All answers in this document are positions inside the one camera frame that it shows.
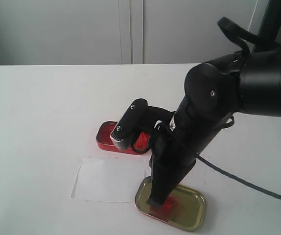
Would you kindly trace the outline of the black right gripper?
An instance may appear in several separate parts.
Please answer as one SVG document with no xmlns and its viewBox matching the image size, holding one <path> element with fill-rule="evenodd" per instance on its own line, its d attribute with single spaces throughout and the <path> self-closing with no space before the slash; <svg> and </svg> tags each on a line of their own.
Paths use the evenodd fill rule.
<svg viewBox="0 0 281 235">
<path fill-rule="evenodd" d="M 232 112 L 202 114 L 185 97 L 175 112 L 142 101 L 142 129 L 150 134 L 151 191 L 147 204 L 161 208 L 170 193 L 195 166 L 200 154 L 224 128 L 233 125 Z"/>
</svg>

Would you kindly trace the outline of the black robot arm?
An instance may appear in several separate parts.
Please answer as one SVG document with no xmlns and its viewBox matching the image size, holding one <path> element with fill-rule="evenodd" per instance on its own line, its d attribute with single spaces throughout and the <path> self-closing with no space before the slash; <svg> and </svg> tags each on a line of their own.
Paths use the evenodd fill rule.
<svg viewBox="0 0 281 235">
<path fill-rule="evenodd" d="M 185 96 L 152 136 L 147 203 L 160 208 L 237 112 L 281 117 L 281 49 L 226 55 L 189 70 Z"/>
</svg>

